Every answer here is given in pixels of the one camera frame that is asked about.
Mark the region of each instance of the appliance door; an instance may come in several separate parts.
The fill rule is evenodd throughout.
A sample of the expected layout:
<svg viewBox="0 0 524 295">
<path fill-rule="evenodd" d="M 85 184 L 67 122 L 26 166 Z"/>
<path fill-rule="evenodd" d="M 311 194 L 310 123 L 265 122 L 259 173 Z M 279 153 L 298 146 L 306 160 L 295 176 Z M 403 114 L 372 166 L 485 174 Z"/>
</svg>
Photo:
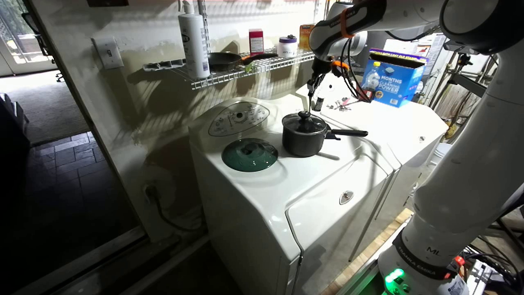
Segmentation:
<svg viewBox="0 0 524 295">
<path fill-rule="evenodd" d="M 295 294 L 321 294 L 349 264 L 388 187 L 388 174 L 360 156 L 290 204 L 287 217 L 303 250 Z"/>
</svg>

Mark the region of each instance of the floor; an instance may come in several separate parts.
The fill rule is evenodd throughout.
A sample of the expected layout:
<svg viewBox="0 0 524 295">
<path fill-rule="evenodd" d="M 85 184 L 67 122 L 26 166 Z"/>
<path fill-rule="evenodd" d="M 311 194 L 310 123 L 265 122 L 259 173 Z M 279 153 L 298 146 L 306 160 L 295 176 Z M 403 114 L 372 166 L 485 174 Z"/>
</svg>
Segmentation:
<svg viewBox="0 0 524 295">
<path fill-rule="evenodd" d="M 92 133 L 2 156 L 2 294 L 138 227 Z"/>
<path fill-rule="evenodd" d="M 89 132 L 89 127 L 59 71 L 2 78 L 0 94 L 18 102 L 30 120 L 26 137 L 33 145 L 57 142 Z"/>
<path fill-rule="evenodd" d="M 157 294 L 243 295 L 210 243 L 143 292 Z"/>
</svg>

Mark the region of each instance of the pot lid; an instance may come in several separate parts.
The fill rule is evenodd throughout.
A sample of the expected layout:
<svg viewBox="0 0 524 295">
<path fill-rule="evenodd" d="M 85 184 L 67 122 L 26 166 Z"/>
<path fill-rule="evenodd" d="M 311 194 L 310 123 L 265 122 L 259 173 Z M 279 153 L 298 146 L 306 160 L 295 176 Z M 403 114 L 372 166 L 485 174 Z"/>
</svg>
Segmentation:
<svg viewBox="0 0 524 295">
<path fill-rule="evenodd" d="M 297 37 L 295 35 L 288 35 L 279 40 L 280 43 L 297 43 Z"/>
<path fill-rule="evenodd" d="M 297 133 L 319 133 L 328 128 L 324 120 L 305 112 L 283 117 L 282 125 L 283 128 Z"/>
<path fill-rule="evenodd" d="M 264 171 L 277 163 L 277 160 L 279 151 L 259 138 L 234 142 L 223 151 L 225 164 L 241 173 Z"/>
</svg>

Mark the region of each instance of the black pot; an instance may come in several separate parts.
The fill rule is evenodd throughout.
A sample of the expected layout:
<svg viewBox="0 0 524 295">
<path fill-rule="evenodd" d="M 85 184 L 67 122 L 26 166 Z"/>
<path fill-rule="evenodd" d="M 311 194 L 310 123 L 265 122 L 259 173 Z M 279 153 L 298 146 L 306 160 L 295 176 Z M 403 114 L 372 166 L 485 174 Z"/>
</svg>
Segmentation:
<svg viewBox="0 0 524 295">
<path fill-rule="evenodd" d="M 331 130 L 329 125 L 311 114 L 290 114 L 283 117 L 283 148 L 298 158 L 311 158 L 323 150 L 324 140 L 339 140 L 336 135 L 344 137 L 367 137 L 360 130 Z"/>
</svg>

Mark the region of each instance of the cable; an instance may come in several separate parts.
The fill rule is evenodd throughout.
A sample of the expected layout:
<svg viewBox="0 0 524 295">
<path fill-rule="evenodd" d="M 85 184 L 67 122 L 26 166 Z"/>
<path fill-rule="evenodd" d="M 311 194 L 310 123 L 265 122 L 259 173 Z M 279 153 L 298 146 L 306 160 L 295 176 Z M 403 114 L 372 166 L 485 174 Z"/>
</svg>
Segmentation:
<svg viewBox="0 0 524 295">
<path fill-rule="evenodd" d="M 464 255 L 465 258 L 482 261 L 490 268 L 493 268 L 500 276 L 503 276 L 506 286 L 514 287 L 518 284 L 518 279 L 513 274 L 509 274 L 508 269 L 501 264 L 503 258 L 495 255 L 487 255 L 482 250 L 475 248 L 473 245 L 470 245 L 470 248 L 473 250 L 473 253 L 467 256 Z"/>
<path fill-rule="evenodd" d="M 356 78 L 354 71 L 352 71 L 352 64 L 351 64 L 351 45 L 352 40 L 349 38 L 341 51 L 341 61 L 344 63 L 344 60 L 347 60 L 349 69 L 347 71 L 341 71 L 344 83 L 347 86 L 347 89 L 351 91 L 351 94 L 357 99 L 357 101 L 370 101 L 365 92 L 362 91 L 362 86 L 359 83 L 359 79 Z"/>
<path fill-rule="evenodd" d="M 523 292 L 523 291 L 524 291 L 523 278 L 521 278 L 521 274 L 519 274 L 519 269 L 511 263 L 511 260 L 509 260 L 500 248 L 496 248 L 493 243 L 490 243 L 485 237 L 478 237 L 478 240 L 483 241 L 491 251 L 496 251 L 496 253 L 500 255 L 500 256 L 498 256 L 498 255 L 487 255 L 487 253 L 483 253 L 483 251 L 480 251 L 480 250 L 475 248 L 475 250 L 480 253 L 480 258 L 491 258 L 491 260 L 495 260 L 498 264 L 501 264 L 500 268 L 495 266 L 495 269 L 505 273 L 505 274 L 503 274 L 503 276 L 505 276 L 505 281 L 506 281 L 506 276 L 511 276 L 511 274 L 506 271 L 505 263 L 506 263 L 506 266 L 511 266 L 511 269 L 514 271 L 514 276 L 511 276 L 511 278 L 516 281 L 514 284 L 518 284 L 519 292 Z"/>
<path fill-rule="evenodd" d="M 405 43 L 413 43 L 413 42 L 421 40 L 421 38 L 424 38 L 424 37 L 428 37 L 428 35 L 431 35 L 431 33 L 434 33 L 434 28 L 431 28 L 431 30 L 418 35 L 418 37 L 414 37 L 414 38 L 400 38 L 400 37 L 393 35 L 392 32 L 387 32 L 387 35 L 388 35 L 390 38 L 398 40 L 398 42 L 405 42 Z"/>
<path fill-rule="evenodd" d="M 161 202 L 159 202 L 159 192 L 157 192 L 157 187 L 156 187 L 156 186 L 148 186 L 148 187 L 144 189 L 144 194 L 146 194 L 149 199 L 152 199 L 152 202 L 156 204 L 156 209 L 157 209 L 157 212 L 159 212 L 159 217 L 161 217 L 167 225 L 170 225 L 170 227 L 174 227 L 175 230 L 184 232 L 184 233 L 198 233 L 198 232 L 202 232 L 202 227 L 198 227 L 198 228 L 185 228 L 185 227 L 182 227 L 182 225 L 177 225 L 177 223 L 170 222 L 170 220 L 164 215 L 164 210 L 162 210 Z"/>
</svg>

